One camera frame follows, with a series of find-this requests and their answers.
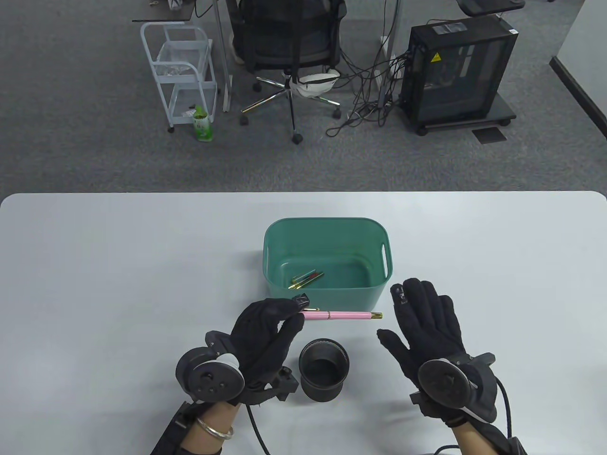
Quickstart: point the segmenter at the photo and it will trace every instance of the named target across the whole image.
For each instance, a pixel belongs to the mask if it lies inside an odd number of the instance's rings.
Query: teal plastic basket
[[[325,275],[288,289],[313,269]],[[271,297],[306,293],[311,308],[371,311],[392,276],[388,234],[368,218],[285,218],[265,233],[263,274]]]

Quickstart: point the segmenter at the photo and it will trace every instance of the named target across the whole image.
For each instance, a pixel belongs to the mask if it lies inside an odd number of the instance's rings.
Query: silver bracelet
[[[229,431],[226,434],[226,433],[220,433],[219,431],[215,430],[215,428],[211,428],[201,418],[196,419],[196,422],[198,422],[200,427],[203,430],[205,430],[208,434],[210,434],[212,437],[221,439],[222,441],[232,439],[232,436],[234,435],[234,429],[232,427],[229,427]]]

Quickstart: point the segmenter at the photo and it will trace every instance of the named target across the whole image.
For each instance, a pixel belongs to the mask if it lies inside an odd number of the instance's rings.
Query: chair armrest
[[[245,23],[245,19],[242,17],[236,0],[226,0],[226,6],[228,7],[229,20],[231,23],[241,25]]]

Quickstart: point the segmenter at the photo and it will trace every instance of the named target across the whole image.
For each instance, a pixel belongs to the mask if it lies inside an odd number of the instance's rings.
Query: basket handle
[[[268,264],[270,263],[270,247],[266,246],[266,254],[265,254],[265,275],[268,276]]]
[[[392,276],[392,255],[390,250],[386,248],[385,243],[381,244],[381,257],[384,264],[384,278]]]

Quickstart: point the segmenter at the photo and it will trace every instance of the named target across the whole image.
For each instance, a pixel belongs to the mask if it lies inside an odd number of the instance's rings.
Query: glove cable
[[[259,430],[257,429],[257,424],[255,423],[255,418],[253,418],[253,412],[251,411],[251,407],[249,405],[246,406],[246,412],[249,414],[249,420],[251,421],[251,425],[253,426],[253,431],[255,432],[255,436],[257,436],[257,440],[262,446],[263,452],[265,455],[271,455],[270,451],[263,443],[262,435],[259,434]]]

